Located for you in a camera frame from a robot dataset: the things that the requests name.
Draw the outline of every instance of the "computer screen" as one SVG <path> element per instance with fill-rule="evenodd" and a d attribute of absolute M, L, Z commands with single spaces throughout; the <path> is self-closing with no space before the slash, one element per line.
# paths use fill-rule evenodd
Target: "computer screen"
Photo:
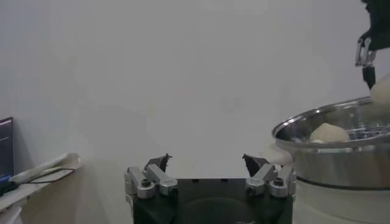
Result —
<path fill-rule="evenodd" d="M 13 119 L 0 121 L 0 178 L 14 175 Z"/>

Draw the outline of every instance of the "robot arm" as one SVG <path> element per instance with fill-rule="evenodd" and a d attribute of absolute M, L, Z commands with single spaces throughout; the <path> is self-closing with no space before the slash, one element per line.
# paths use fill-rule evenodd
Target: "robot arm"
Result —
<path fill-rule="evenodd" d="M 362 0 L 370 14 L 370 29 L 358 40 L 356 66 L 363 67 L 363 79 L 371 89 L 375 85 L 374 60 L 378 50 L 390 48 L 390 1 Z"/>

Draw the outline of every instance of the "black electronic device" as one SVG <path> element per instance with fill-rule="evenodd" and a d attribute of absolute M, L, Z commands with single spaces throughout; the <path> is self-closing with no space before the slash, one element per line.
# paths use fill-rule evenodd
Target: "black electronic device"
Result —
<path fill-rule="evenodd" d="M 170 156 L 125 172 L 134 224 L 292 224 L 296 173 L 244 155 L 249 178 L 174 179 Z"/>
<path fill-rule="evenodd" d="M 0 121 L 0 178 L 14 175 L 13 119 Z"/>

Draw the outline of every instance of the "white wall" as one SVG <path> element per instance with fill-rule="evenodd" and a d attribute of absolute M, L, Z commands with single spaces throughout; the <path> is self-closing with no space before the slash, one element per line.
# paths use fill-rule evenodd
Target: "white wall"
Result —
<path fill-rule="evenodd" d="M 368 24 L 360 1 L 1 1 L 0 115 L 16 118 L 18 170 L 85 161 L 25 222 L 130 223 L 123 171 L 166 152 L 175 177 L 245 177 L 241 156 L 282 119 L 368 94 L 353 67 Z"/>

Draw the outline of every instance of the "bolt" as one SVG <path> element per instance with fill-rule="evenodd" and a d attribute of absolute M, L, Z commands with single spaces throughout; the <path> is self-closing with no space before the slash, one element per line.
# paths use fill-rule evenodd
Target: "bolt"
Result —
<path fill-rule="evenodd" d="M 284 181 L 283 181 L 283 179 L 281 179 L 280 177 L 277 177 L 275 180 L 274 180 L 274 184 L 276 185 L 276 186 L 283 186 L 284 185 Z"/>
<path fill-rule="evenodd" d="M 246 195 L 250 196 L 250 197 L 254 197 L 255 196 L 255 189 L 251 188 L 251 187 L 248 187 L 246 189 Z"/>
<path fill-rule="evenodd" d="M 143 179 L 141 181 L 141 186 L 142 187 L 149 187 L 151 184 L 152 184 L 152 182 L 150 180 L 148 180 L 148 179 Z"/>

